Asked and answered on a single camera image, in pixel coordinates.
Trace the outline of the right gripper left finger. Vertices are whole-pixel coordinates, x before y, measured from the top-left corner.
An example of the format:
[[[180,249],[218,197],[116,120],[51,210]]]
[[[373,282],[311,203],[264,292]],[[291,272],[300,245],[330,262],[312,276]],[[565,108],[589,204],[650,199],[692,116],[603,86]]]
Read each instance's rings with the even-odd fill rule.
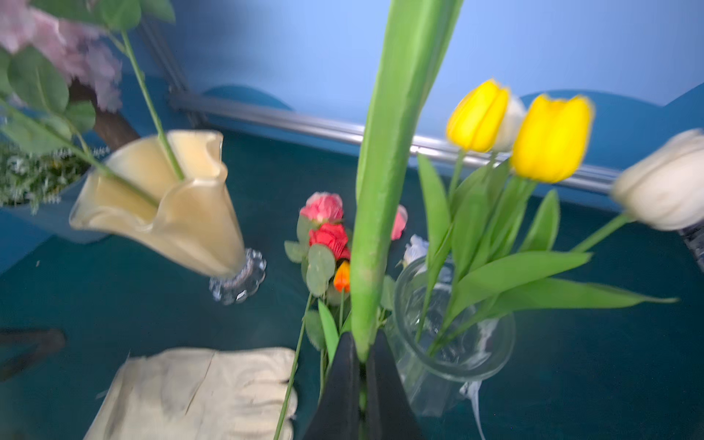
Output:
[[[360,366],[352,333],[339,339],[324,393],[303,440],[359,439]]]

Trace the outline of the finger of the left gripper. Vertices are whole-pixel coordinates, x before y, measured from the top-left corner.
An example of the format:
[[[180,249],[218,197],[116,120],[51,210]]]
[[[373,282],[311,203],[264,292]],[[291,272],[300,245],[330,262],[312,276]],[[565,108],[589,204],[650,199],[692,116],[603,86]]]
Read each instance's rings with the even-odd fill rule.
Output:
[[[66,346],[66,333],[58,328],[2,328],[1,346],[26,346],[21,353],[1,361],[1,381],[8,381]]]

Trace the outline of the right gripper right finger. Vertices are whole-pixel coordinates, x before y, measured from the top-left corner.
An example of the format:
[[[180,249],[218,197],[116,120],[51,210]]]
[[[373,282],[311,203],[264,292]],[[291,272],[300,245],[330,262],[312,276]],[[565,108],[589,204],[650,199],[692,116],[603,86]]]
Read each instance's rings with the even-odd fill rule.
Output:
[[[366,362],[368,439],[425,439],[408,402],[388,338],[377,332]]]

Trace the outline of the red rose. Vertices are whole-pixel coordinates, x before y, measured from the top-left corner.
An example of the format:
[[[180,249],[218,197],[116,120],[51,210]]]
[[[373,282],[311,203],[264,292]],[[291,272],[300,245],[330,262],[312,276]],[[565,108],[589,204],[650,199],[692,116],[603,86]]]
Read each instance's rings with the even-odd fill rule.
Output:
[[[309,232],[309,245],[322,245],[330,249],[336,260],[349,260],[348,233],[342,224],[326,223]]]

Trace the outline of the orange yellow tulip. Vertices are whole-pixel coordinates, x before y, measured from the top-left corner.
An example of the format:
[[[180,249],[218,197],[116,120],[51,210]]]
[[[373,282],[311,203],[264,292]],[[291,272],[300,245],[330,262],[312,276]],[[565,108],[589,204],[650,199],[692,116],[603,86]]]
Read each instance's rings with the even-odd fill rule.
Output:
[[[332,282],[332,294],[326,294],[326,300],[319,302],[318,313],[323,328],[324,343],[326,344],[326,354],[329,363],[332,363],[339,340],[344,333],[350,330],[348,317],[351,315],[351,307],[346,306],[346,302],[350,297],[350,264],[344,260],[337,268]],[[328,304],[330,297],[336,298],[337,312],[333,313]]]

